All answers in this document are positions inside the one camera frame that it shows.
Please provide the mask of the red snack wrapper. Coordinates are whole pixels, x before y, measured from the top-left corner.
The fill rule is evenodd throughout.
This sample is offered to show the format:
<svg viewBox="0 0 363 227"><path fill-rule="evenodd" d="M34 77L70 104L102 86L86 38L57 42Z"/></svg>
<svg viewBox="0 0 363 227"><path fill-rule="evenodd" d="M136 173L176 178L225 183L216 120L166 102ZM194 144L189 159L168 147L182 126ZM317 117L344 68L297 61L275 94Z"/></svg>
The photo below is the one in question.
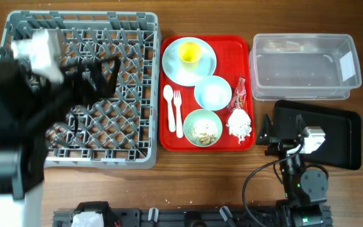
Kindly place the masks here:
<svg viewBox="0 0 363 227"><path fill-rule="evenodd" d="M246 101L246 88L245 88L245 78L240 77L238 85L232 95L230 102L227 105L227 109L232 112L234 109L243 109Z"/></svg>

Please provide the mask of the white plastic fork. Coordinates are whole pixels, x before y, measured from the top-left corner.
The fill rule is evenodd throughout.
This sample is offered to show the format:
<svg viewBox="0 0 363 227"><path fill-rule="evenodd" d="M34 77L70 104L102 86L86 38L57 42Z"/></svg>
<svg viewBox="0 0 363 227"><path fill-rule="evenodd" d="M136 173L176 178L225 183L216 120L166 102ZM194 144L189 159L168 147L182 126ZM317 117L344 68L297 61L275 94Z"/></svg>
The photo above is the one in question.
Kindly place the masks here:
<svg viewBox="0 0 363 227"><path fill-rule="evenodd" d="M183 137L183 122L181 115L182 97L180 90L174 91L173 102L176 107L176 136L177 138L182 138Z"/></svg>

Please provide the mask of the small light blue bowl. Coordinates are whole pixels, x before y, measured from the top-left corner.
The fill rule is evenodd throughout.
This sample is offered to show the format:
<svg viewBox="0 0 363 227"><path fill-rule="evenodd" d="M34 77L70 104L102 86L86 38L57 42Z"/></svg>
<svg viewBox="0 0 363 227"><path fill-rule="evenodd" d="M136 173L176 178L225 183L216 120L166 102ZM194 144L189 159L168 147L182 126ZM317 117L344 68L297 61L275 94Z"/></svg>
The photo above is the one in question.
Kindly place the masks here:
<svg viewBox="0 0 363 227"><path fill-rule="evenodd" d="M218 111L228 105L232 97L232 90L224 78L206 76L195 86L194 97L202 108Z"/></svg>

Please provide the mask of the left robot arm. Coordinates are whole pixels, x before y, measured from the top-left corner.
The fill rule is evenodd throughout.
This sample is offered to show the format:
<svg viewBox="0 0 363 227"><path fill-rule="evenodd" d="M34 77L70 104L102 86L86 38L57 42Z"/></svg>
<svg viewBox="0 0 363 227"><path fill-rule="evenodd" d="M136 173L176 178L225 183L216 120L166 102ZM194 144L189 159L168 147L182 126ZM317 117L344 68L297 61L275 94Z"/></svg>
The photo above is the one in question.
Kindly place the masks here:
<svg viewBox="0 0 363 227"><path fill-rule="evenodd" d="M63 82L37 90L29 82L32 70L17 60L0 62L0 226L40 226L45 133L72 107L115 93L122 62L110 62L110 76L103 74L101 60L61 66Z"/></svg>

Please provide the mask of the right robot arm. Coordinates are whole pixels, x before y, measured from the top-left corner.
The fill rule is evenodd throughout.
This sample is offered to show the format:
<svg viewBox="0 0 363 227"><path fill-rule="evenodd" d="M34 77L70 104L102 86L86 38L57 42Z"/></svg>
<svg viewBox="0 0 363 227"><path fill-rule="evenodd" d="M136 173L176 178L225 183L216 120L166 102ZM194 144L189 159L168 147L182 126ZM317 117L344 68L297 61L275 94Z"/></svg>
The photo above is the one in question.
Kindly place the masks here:
<svg viewBox="0 0 363 227"><path fill-rule="evenodd" d="M257 145L266 146L266 156L278 157L281 174L278 176L285 199L276 208L282 226L332 226L327 201L329 174L319 164L305 164L303 156L316 151L325 141L319 126L307 126L302 115L296 116L296 134L288 139L278 136L268 115L263 116Z"/></svg>

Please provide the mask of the yellow plastic cup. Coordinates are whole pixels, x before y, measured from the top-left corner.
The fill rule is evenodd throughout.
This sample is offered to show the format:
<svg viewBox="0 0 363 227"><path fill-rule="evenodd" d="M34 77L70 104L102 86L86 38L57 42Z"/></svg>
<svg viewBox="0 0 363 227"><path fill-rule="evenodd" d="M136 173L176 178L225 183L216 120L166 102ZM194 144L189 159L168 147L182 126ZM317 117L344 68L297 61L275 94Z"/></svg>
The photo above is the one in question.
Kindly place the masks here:
<svg viewBox="0 0 363 227"><path fill-rule="evenodd" d="M184 69L187 71L193 71L200 63L202 48L197 42L183 42L179 45L178 57Z"/></svg>

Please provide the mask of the white plastic spoon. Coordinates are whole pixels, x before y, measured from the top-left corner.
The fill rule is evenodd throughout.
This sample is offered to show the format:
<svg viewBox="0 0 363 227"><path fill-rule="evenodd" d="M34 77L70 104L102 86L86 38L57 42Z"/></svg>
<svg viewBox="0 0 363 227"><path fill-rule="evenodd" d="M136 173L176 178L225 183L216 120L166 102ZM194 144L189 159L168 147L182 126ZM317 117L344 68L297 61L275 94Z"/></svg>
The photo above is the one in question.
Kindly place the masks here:
<svg viewBox="0 0 363 227"><path fill-rule="evenodd" d="M170 85L165 85L163 89L163 96L164 99L167 101L167 107L168 107L168 129L170 132L176 131L176 124L175 124L175 116L173 113L173 107L172 107L172 99L173 99L173 89Z"/></svg>

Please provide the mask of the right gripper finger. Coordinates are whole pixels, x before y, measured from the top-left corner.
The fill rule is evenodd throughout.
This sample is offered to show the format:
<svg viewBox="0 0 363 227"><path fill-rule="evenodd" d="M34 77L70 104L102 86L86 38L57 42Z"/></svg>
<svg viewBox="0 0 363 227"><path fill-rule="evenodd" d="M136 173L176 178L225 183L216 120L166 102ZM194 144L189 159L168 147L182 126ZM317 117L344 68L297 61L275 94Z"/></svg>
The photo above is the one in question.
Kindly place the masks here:
<svg viewBox="0 0 363 227"><path fill-rule="evenodd" d="M262 126L256 138L256 145L268 146L276 140L274 126L268 114L263 116Z"/></svg>
<svg viewBox="0 0 363 227"><path fill-rule="evenodd" d="M301 114L296 115L296 134L297 137L305 137L305 128L307 127Z"/></svg>

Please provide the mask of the large light blue plate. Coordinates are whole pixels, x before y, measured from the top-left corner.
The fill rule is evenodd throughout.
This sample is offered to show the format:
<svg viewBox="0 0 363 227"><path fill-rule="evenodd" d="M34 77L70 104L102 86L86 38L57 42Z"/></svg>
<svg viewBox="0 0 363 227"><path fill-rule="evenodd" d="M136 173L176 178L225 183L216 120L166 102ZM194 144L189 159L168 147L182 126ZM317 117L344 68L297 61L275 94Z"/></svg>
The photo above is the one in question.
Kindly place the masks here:
<svg viewBox="0 0 363 227"><path fill-rule="evenodd" d="M186 70L178 56L179 46L188 41L198 43L202 49L202 57L193 71ZM195 37L176 39L165 48L162 56L163 71L172 82L182 86L195 86L205 76L212 76L216 66L217 58L214 49L207 42Z"/></svg>

